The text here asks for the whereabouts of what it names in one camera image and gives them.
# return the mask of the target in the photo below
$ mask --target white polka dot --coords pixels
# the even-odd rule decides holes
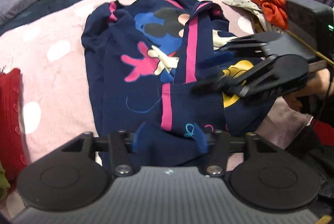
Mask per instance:
[[[71,49],[71,44],[67,40],[60,40],[53,44],[47,51],[47,58],[53,62],[68,54]]]
[[[25,134],[34,132],[41,121],[41,108],[37,102],[29,102],[22,108]]]
[[[8,74],[8,73],[10,73],[10,71],[11,71],[11,69],[10,69],[10,68],[5,68],[5,69],[3,70],[3,73],[6,73],[6,74]]]
[[[13,31],[14,31],[15,33],[17,33],[17,32],[22,32],[23,30],[24,30],[24,25],[23,25],[23,26],[16,27],[15,29],[13,29]]]
[[[6,205],[11,218],[25,209],[25,205],[16,190],[8,195]]]
[[[42,31],[40,26],[28,26],[23,33],[23,42],[35,39]]]
[[[93,11],[94,11],[94,5],[91,3],[75,9],[74,14],[76,14],[78,17],[86,17]]]
[[[249,34],[253,34],[253,27],[252,27],[252,23],[250,21],[250,19],[248,19],[247,17],[240,17],[238,19],[238,25],[240,27],[241,30],[243,30],[245,33],[249,33]]]
[[[102,159],[100,158],[100,156],[96,153],[95,156],[95,162],[98,163],[100,166],[102,166]]]

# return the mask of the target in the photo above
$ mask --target red knit garment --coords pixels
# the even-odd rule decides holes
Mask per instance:
[[[9,182],[27,165],[18,114],[20,73],[19,69],[0,73],[0,162]]]
[[[267,21],[282,29],[288,28],[288,15],[285,12],[285,0],[251,0],[263,10]]]

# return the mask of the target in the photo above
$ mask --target orange cloth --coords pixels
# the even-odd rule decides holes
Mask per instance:
[[[288,28],[288,15],[285,12],[285,0],[251,0],[262,8],[267,21],[282,29]]]

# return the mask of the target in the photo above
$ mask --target pink bed sheet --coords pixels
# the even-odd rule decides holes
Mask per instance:
[[[81,35],[87,16],[115,0],[83,0],[0,37],[1,66],[22,72],[22,139],[28,162],[34,162],[81,132],[96,133],[88,95]],[[119,0],[131,4],[136,0]],[[219,4],[236,36],[253,33],[246,11]],[[278,99],[258,133],[285,148],[309,117]],[[229,168],[240,163],[231,158]]]

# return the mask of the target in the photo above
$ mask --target red object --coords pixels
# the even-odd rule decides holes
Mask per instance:
[[[285,0],[251,0],[262,8],[267,21],[282,29],[288,28],[288,15],[284,11]]]
[[[334,146],[334,129],[327,123],[318,121],[313,127],[315,133],[317,134],[321,144],[325,146]]]
[[[27,165],[19,128],[19,69],[0,73],[0,162],[12,183]]]

